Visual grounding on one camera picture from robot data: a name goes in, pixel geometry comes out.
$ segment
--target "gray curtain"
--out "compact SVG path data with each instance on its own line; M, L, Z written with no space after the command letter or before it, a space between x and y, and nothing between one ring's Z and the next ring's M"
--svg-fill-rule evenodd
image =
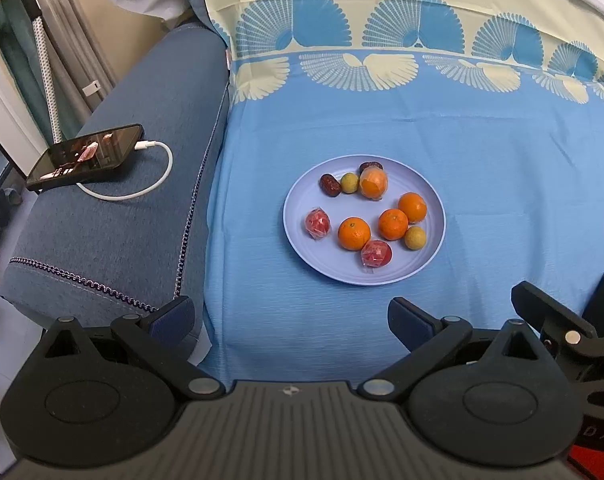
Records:
M52 144L53 133L35 37L31 20L20 0L0 0L0 51L35 123L47 142ZM54 85L62 135L71 139L82 127L82 121L55 80Z

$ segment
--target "phone screen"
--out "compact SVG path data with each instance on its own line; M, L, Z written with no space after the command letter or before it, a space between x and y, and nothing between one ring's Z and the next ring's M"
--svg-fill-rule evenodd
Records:
M132 124L58 142L37 161L29 173L27 186L50 187L47 183L60 179L64 181L60 185L82 182L98 172L117 168L141 134L142 126Z

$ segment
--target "floor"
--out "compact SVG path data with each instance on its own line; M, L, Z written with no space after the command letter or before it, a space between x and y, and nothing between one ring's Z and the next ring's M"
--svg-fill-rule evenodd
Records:
M0 284L36 197L37 195L30 191L23 192L23 202L14 210L11 224L2 235L0 240ZM20 314L10 303L0 298L0 400L40 340L41 334L42 329L39 326ZM5 471L13 460L13 454L0 427L0 472Z

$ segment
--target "plastic-wrapped red fruit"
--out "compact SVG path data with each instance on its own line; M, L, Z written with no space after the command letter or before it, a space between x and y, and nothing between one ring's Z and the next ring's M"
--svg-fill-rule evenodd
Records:
M322 208L316 207L306 215L306 218L304 219L304 228L316 240L324 238L329 234L331 229L329 215L327 215Z
M391 246L382 240L369 240L360 251L362 263L367 267L384 267L391 261Z

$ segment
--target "purple plate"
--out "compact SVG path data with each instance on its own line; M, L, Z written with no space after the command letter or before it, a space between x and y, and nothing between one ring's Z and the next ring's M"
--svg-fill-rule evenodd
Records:
M330 173L340 180L349 171L357 174L362 162L372 160L380 162L388 175L388 189L382 200L368 200L358 192L341 193L331 198L320 189L319 181L323 174ZM426 218L418 224L427 237L421 250L409 250L402 239L388 242L393 251L391 262L379 269L371 269L362 265L359 251L347 251L339 245L338 227L351 216L368 223L371 239L383 239L378 234L378 217L386 209L396 208L397 200L410 191L419 194L427 205ZM331 221L331 231L321 240L314 240L304 228L304 218L316 207L321 207ZM288 241L300 258L325 276L352 285L384 285L413 276L440 250L447 223L440 197L421 174L401 162L375 155L340 156L311 168L288 192L283 216Z

